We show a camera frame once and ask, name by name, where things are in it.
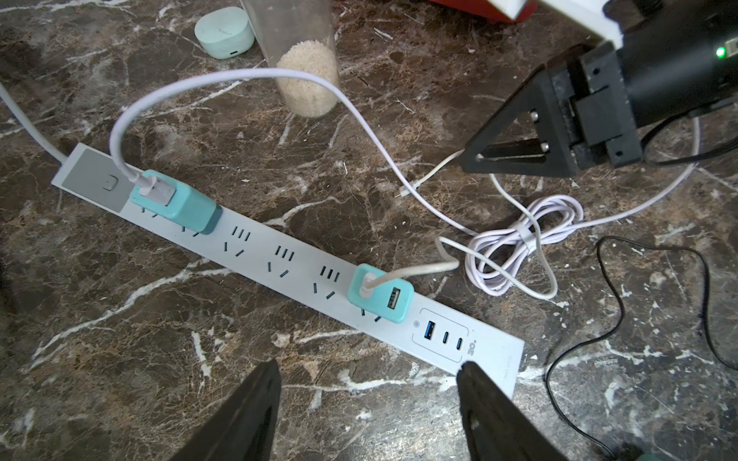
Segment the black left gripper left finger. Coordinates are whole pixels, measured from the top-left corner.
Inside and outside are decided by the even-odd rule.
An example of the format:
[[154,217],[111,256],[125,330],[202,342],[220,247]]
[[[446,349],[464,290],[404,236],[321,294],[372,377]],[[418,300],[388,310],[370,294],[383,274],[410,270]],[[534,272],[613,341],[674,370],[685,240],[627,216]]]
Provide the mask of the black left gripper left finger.
[[259,364],[174,460],[268,460],[272,454],[282,378],[276,360]]

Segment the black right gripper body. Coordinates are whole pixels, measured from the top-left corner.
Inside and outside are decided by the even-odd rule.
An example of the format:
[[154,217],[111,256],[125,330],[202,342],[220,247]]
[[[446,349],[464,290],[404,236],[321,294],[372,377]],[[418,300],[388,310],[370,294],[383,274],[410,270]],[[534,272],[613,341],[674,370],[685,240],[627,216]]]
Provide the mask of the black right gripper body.
[[550,65],[553,170],[644,159],[638,129],[711,113],[737,92],[737,4],[683,1],[630,29],[624,45]]

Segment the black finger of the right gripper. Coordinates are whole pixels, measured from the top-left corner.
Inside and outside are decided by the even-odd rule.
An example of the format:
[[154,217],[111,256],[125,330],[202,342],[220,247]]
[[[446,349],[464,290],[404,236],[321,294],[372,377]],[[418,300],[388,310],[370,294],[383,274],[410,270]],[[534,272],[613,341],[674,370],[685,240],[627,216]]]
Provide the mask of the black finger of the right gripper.
[[539,67],[466,143],[472,174],[571,178],[578,173],[550,72]]

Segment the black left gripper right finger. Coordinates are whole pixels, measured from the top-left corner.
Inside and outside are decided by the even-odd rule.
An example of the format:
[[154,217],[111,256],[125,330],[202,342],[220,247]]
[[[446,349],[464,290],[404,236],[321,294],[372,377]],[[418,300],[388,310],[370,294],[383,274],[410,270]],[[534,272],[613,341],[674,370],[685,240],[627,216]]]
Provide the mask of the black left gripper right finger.
[[473,460],[563,460],[558,451],[472,361],[457,373],[460,414]]

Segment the teal charger with white cable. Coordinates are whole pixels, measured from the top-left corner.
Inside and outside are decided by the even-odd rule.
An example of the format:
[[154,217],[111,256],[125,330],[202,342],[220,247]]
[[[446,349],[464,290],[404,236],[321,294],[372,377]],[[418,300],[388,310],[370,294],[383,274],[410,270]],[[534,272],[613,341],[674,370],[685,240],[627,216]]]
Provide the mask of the teal charger with white cable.
[[[500,297],[515,287],[538,300],[551,300],[558,293],[558,280],[544,254],[543,247],[565,236],[565,228],[578,217],[578,211],[560,197],[545,197],[522,206],[509,195],[496,177],[493,186],[521,216],[505,230],[489,230],[474,234],[467,245],[447,237],[436,236],[434,245],[440,261],[395,269],[388,273],[362,264],[351,280],[348,299],[362,311],[384,315],[394,323],[404,322],[415,289],[409,278],[454,271],[459,266],[472,284],[487,295]],[[536,257],[549,288],[538,291],[518,278],[523,263]]]

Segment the white power strip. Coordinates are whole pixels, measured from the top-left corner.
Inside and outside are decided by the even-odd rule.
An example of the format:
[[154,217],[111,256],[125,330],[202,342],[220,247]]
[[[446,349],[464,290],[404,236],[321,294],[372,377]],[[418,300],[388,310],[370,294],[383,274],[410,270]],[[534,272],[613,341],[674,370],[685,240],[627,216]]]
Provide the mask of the white power strip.
[[111,157],[85,144],[52,184],[452,375],[474,361],[505,395],[514,392],[524,341],[447,305],[415,294],[400,323],[360,309],[348,299],[356,265],[230,209],[208,234],[175,224],[131,202],[133,186]]

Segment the mint green earbud case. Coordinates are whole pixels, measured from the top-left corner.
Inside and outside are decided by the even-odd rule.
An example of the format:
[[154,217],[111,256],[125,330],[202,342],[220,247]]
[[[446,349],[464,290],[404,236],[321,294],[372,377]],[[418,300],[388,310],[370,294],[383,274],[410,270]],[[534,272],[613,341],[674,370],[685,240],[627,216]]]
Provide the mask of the mint green earbud case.
[[196,22],[194,34],[204,51],[217,60],[245,53],[256,41],[249,15],[239,7],[204,15]]

